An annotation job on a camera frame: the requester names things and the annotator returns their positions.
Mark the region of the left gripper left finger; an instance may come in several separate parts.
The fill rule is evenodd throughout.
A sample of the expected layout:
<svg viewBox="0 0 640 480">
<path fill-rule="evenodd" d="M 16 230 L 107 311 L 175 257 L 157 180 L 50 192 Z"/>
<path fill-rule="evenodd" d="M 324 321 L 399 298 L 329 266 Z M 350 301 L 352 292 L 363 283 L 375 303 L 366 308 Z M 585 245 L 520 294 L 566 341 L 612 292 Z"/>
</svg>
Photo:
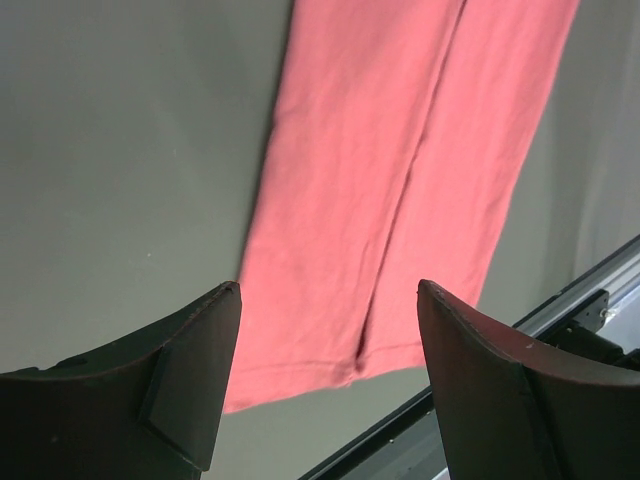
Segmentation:
<svg viewBox="0 0 640 480">
<path fill-rule="evenodd" d="M 1 377 L 5 479 L 197 479 L 212 462 L 241 318 L 225 282 L 47 369 Z"/>
</svg>

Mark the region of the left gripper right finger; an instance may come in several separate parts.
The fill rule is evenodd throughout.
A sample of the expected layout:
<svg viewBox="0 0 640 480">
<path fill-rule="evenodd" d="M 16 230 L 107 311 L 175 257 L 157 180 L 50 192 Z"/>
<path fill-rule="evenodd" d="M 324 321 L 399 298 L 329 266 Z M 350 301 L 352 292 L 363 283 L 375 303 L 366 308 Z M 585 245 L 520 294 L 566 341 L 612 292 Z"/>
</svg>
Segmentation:
<svg viewBox="0 0 640 480">
<path fill-rule="evenodd" d="M 638 478 L 638 372 L 536 340 L 431 281 L 417 312 L 451 478 Z"/>
</svg>

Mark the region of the pink t shirt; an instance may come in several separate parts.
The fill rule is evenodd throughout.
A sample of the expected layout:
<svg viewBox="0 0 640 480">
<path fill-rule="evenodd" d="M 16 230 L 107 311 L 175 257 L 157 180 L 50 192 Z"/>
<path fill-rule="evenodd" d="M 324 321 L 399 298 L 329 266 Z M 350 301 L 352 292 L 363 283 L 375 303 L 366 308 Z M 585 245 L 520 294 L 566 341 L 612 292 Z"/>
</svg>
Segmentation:
<svg viewBox="0 0 640 480">
<path fill-rule="evenodd" d="M 476 304 L 574 1 L 298 1 L 224 409 L 424 363 L 416 289 Z"/>
</svg>

